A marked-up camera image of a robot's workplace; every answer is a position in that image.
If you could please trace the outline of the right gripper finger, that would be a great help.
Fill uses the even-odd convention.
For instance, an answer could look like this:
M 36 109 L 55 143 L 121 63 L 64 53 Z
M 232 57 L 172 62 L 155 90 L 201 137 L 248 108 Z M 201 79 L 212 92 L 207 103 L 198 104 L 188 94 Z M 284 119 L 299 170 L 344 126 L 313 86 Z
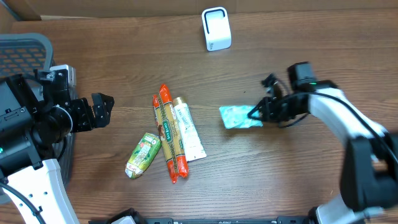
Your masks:
M 269 121 L 270 120 L 270 101 L 269 97 L 264 97 L 249 113 L 248 118 L 257 121 Z
M 280 89 L 279 81 L 273 73 L 264 79 L 261 84 L 264 86 L 266 93 L 269 96 L 282 96 L 282 90 Z

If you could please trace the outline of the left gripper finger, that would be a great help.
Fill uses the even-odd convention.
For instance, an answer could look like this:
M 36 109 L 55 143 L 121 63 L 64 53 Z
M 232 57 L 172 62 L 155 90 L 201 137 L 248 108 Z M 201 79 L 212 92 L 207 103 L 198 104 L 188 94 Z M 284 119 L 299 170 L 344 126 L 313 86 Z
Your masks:
M 69 66 L 67 64 L 63 65 L 56 65 L 50 67 L 51 71 L 57 71 L 57 70 L 66 70 L 67 71 L 67 83 L 70 88 L 75 88 L 76 87 L 76 70 L 72 66 Z
M 114 98 L 102 93 L 92 93 L 95 128 L 104 128 L 110 123 Z

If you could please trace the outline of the teal wipes packet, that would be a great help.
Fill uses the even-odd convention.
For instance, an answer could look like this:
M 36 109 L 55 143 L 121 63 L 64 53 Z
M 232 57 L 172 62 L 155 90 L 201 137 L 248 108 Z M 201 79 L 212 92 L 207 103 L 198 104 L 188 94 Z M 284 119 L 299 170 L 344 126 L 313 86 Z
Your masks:
M 261 121 L 251 119 L 248 113 L 254 109 L 254 105 L 234 105 L 219 107 L 221 119 L 226 129 L 247 129 L 263 127 Z

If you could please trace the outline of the orange spaghetti packet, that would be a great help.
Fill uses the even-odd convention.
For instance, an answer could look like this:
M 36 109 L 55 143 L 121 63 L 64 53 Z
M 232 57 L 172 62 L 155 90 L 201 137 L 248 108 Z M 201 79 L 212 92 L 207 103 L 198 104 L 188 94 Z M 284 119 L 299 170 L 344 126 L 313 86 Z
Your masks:
M 189 168 L 173 99 L 166 84 L 162 84 L 159 93 L 152 96 L 152 106 L 169 176 L 175 184 L 179 177 L 188 176 Z

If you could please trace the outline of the green snack pouch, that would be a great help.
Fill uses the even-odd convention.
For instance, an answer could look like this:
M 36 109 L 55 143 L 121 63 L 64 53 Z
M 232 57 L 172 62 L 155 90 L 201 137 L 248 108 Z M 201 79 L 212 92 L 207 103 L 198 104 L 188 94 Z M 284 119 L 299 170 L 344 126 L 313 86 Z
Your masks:
M 140 177 L 150 166 L 162 143 L 158 136 L 145 133 L 126 163 L 125 173 L 130 179 Z

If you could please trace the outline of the white tube gold cap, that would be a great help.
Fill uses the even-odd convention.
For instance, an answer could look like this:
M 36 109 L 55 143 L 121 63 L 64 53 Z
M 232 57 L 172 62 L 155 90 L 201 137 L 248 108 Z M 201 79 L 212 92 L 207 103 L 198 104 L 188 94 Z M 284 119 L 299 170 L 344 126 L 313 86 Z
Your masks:
M 182 97 L 177 97 L 173 100 L 173 105 L 187 161 L 205 158 L 207 154 L 201 144 L 187 102 Z

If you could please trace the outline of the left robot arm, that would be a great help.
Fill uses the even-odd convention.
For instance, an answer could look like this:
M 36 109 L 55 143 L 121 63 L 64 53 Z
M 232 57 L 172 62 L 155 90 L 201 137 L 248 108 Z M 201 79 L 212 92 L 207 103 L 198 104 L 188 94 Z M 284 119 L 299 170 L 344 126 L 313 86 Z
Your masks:
M 94 93 L 90 106 L 74 86 L 67 65 L 1 79 L 1 188 L 26 223 L 78 223 L 53 146 L 107 126 L 114 98 Z

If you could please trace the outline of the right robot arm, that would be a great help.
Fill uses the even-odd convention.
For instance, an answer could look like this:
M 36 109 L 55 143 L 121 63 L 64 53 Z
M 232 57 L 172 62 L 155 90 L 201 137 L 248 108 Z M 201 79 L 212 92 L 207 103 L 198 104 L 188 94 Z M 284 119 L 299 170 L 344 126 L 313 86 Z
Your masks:
M 287 69 L 289 85 L 270 74 L 265 96 L 248 118 L 293 126 L 308 115 L 325 123 L 345 149 L 340 193 L 296 223 L 365 223 L 397 205 L 397 135 L 363 115 L 331 80 L 318 80 L 309 62 Z

